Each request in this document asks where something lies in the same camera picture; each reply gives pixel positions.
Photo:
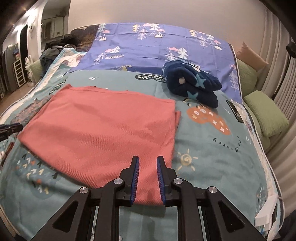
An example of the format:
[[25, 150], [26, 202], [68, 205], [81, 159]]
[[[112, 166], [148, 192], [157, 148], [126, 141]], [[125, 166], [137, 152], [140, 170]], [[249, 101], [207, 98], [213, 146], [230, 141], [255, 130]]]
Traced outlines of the coral pink knit sweater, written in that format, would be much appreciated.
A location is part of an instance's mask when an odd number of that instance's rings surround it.
[[160, 205], [157, 157], [170, 165], [181, 112], [171, 99], [95, 86], [64, 86], [18, 135], [55, 170], [99, 188], [139, 157], [135, 202]]

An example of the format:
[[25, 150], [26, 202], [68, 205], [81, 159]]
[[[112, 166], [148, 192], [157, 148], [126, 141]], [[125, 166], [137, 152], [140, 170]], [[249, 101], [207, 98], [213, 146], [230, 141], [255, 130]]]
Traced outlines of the dark clothes pile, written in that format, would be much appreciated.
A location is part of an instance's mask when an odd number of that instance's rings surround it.
[[77, 40], [73, 35], [66, 34], [63, 38], [46, 43], [44, 51], [39, 58], [42, 68], [41, 78], [45, 76], [50, 65], [66, 46], [70, 46], [70, 48], [77, 47]]

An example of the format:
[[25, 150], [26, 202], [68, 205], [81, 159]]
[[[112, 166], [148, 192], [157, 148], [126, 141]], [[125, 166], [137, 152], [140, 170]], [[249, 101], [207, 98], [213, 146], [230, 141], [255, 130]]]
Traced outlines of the folded floral grey garment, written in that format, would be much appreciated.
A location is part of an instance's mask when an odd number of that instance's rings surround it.
[[41, 100], [34, 100], [26, 108], [21, 110], [15, 117], [13, 117], [10, 124], [20, 123], [22, 126], [26, 126], [52, 97], [53, 95], [51, 94]]

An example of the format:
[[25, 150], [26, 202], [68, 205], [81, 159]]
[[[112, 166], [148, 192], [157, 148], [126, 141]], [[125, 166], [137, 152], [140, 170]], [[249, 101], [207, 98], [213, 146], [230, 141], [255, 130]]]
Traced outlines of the white shelf rack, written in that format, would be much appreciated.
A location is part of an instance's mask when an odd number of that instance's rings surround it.
[[14, 70], [17, 86], [18, 88], [20, 88], [26, 83], [26, 79], [25, 79], [25, 75], [23, 72], [23, 67], [20, 59], [16, 60], [13, 63], [13, 70]]

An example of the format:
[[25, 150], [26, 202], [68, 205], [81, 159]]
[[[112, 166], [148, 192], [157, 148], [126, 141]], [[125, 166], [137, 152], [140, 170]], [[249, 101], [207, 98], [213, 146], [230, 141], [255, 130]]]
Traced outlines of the green cushion at left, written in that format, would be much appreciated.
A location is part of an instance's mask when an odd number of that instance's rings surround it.
[[37, 84], [43, 78], [43, 69], [41, 66], [41, 60], [37, 60], [29, 65], [29, 68], [32, 72], [34, 82]]

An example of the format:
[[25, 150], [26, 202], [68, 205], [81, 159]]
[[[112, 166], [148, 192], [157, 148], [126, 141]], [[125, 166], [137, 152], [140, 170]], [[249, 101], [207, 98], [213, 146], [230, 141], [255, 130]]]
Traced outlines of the white rabbit figurine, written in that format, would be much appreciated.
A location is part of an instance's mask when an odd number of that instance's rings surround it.
[[32, 63], [33, 63], [33, 60], [32, 60], [31, 56], [25, 58], [25, 70], [27, 71], [28, 79], [30, 81], [33, 81], [33, 79], [34, 79], [31, 68], [30, 68], [30, 65]]

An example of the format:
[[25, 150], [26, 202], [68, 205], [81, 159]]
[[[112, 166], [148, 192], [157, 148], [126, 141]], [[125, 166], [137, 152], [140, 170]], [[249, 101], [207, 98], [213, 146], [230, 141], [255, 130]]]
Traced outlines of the navy star fleece garment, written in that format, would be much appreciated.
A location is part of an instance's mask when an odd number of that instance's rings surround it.
[[163, 76], [171, 93], [187, 97], [210, 108], [218, 107], [215, 91], [222, 88], [217, 77], [182, 60], [170, 61], [163, 66]]

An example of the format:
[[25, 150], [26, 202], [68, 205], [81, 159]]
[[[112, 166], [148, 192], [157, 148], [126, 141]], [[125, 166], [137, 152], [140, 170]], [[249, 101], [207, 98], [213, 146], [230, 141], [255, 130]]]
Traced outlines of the near green pillow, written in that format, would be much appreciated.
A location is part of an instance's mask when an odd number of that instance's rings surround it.
[[288, 128], [288, 119], [265, 93], [256, 90], [245, 96], [243, 100], [257, 118], [265, 137], [278, 135]]

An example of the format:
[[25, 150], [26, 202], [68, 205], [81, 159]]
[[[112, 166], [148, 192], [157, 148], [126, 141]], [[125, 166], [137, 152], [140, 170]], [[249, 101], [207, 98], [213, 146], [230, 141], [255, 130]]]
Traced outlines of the green pillow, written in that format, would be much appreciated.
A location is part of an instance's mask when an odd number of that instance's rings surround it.
[[257, 118], [265, 137], [278, 135], [288, 128], [288, 119], [265, 93], [256, 90], [245, 96], [243, 100]]
[[240, 84], [242, 90], [242, 97], [249, 95], [254, 91], [255, 85], [257, 83], [257, 72], [248, 64], [241, 60], [237, 60]]

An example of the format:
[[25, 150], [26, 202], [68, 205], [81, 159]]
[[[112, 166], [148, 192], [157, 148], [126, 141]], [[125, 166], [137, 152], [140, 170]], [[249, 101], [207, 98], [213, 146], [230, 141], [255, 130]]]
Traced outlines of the dark brown headboard blanket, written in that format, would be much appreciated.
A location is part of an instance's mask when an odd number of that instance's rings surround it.
[[77, 52], [88, 52], [96, 37], [99, 25], [89, 25], [73, 29], [70, 34], [76, 39]]

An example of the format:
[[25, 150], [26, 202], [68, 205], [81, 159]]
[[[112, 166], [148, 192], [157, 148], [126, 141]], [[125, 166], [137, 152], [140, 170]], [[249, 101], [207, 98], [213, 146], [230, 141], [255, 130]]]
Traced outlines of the far green pillow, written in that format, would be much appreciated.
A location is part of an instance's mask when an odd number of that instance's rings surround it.
[[257, 83], [257, 72], [248, 64], [241, 60], [237, 60], [240, 84], [242, 90], [242, 97], [249, 95], [254, 91], [255, 85]]

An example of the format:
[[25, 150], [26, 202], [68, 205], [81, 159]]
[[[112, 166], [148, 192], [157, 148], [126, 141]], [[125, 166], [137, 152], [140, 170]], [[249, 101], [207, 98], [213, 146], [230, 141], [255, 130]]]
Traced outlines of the grey pleated curtain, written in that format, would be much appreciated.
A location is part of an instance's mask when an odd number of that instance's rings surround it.
[[[260, 74], [258, 87], [272, 96], [288, 59], [286, 45], [291, 35], [281, 21], [269, 10], [265, 12], [265, 26], [260, 56], [268, 62]], [[287, 75], [274, 103], [289, 121], [289, 126], [271, 138], [267, 157], [279, 182], [285, 211], [295, 210], [295, 59], [291, 59]]]

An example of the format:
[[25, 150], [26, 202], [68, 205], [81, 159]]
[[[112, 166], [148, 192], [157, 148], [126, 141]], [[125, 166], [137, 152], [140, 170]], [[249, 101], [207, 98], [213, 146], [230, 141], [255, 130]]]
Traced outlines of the purple tree print sheet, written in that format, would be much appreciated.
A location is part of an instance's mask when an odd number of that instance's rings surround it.
[[158, 23], [102, 23], [78, 70], [121, 70], [161, 75], [163, 65], [181, 60], [210, 73], [222, 91], [241, 103], [237, 59], [231, 44], [210, 34]]

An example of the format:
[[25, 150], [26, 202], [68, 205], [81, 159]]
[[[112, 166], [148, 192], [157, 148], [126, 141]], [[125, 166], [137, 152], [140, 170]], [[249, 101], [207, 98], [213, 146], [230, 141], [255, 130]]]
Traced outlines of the beige pink pillow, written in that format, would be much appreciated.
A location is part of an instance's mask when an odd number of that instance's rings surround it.
[[236, 57], [256, 71], [259, 71], [268, 65], [268, 62], [253, 51], [245, 42], [242, 42], [242, 46], [237, 51]]

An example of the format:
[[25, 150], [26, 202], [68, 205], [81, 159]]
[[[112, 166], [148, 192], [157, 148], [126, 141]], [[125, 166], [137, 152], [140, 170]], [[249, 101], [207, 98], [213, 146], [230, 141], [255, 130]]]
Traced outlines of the black floor lamp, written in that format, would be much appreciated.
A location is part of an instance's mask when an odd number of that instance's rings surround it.
[[281, 76], [281, 79], [280, 79], [280, 82], [278, 83], [277, 87], [276, 87], [276, 90], [274, 91], [271, 99], [274, 100], [275, 97], [277, 96], [277, 94], [279, 93], [280, 91], [280, 88], [283, 84], [283, 81], [287, 75], [287, 71], [289, 69], [289, 66], [290, 66], [290, 62], [291, 62], [291, 59], [295, 59], [296, 58], [296, 53], [295, 53], [295, 50], [296, 50], [296, 46], [295, 46], [295, 42], [294, 41], [290, 41], [287, 45], [286, 45], [286, 51], [288, 53], [288, 59], [287, 59], [287, 62], [285, 64], [285, 68], [284, 68], [284, 72]]

